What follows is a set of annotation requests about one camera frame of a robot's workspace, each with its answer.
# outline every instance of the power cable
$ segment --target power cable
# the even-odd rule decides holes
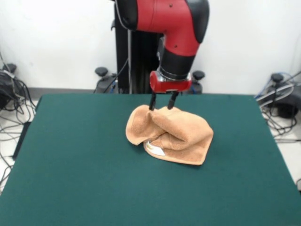
[[[103,93],[105,93],[105,92],[109,89],[109,87],[116,81],[116,79],[120,76],[120,74],[121,74],[121,73],[123,72],[123,70],[125,69],[127,63],[128,63],[128,59],[125,61],[125,63],[124,63],[124,65],[122,66],[121,70],[118,72],[118,74],[117,74],[116,77],[113,79],[113,81],[110,82],[110,84],[109,84],[108,87],[104,90]],[[93,92],[93,93],[96,92],[97,87],[98,87],[98,85],[99,85],[100,82],[102,82],[102,80],[99,80],[99,81],[98,81],[98,83],[97,83],[97,85],[96,85],[96,88],[94,89],[94,92]]]

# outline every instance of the table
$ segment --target table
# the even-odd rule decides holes
[[[0,224],[301,225],[300,194],[251,96],[178,97],[177,107],[214,130],[200,167],[155,159],[127,141],[130,113],[149,100],[43,96],[0,197]]]

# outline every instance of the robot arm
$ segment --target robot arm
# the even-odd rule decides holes
[[[115,1],[119,19],[125,28],[164,34],[164,51],[159,68],[150,73],[153,92],[188,90],[191,86],[190,69],[208,25],[208,1]]]

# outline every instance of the crumpled towel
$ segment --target crumpled towel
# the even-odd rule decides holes
[[[130,115],[126,136],[134,145],[143,143],[151,156],[165,161],[201,165],[213,138],[205,119],[178,108],[150,111],[137,107]]]

